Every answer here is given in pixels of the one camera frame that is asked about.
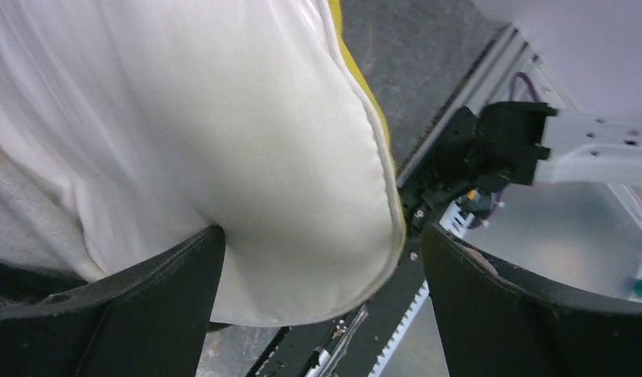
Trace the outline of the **black pillowcase with yellow flowers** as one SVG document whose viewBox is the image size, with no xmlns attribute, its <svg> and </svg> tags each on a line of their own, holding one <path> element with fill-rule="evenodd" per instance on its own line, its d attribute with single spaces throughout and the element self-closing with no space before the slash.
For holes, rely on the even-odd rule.
<svg viewBox="0 0 642 377">
<path fill-rule="evenodd" d="M 29 271 L 0 262 L 0 307 L 34 304 L 86 284 L 73 276 Z"/>
</svg>

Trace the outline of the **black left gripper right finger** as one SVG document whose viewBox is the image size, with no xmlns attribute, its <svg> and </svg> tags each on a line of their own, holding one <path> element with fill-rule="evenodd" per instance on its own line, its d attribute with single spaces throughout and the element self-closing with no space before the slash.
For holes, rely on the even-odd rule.
<svg viewBox="0 0 642 377">
<path fill-rule="evenodd" d="M 421 233 L 452 376 L 642 376 L 642 303 L 537 275 L 456 238 Z"/>
</svg>

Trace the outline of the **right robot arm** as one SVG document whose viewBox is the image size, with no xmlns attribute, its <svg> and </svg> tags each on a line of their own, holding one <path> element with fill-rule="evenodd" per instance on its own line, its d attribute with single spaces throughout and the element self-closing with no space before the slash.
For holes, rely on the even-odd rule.
<svg viewBox="0 0 642 377">
<path fill-rule="evenodd" d="M 489 104 L 476 119 L 468 163 L 485 189 L 571 181 L 642 187 L 642 121 L 545 103 Z"/>
</svg>

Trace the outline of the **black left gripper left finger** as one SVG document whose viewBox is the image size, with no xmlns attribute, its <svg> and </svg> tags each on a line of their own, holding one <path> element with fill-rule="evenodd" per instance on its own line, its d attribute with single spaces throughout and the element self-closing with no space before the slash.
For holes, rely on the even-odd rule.
<svg viewBox="0 0 642 377">
<path fill-rule="evenodd" d="M 99 281 L 0 307 L 0 376 L 194 375 L 225 251 L 214 225 Z"/>
</svg>

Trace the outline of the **white pillow with yellow edge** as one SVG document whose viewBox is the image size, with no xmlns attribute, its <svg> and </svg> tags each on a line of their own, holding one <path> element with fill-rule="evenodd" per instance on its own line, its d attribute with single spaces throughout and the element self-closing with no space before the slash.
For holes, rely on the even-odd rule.
<svg viewBox="0 0 642 377">
<path fill-rule="evenodd" d="M 364 303 L 405 223 L 341 31 L 336 1 L 0 1 L 0 262 L 94 282 L 219 225 L 214 322 Z"/>
</svg>

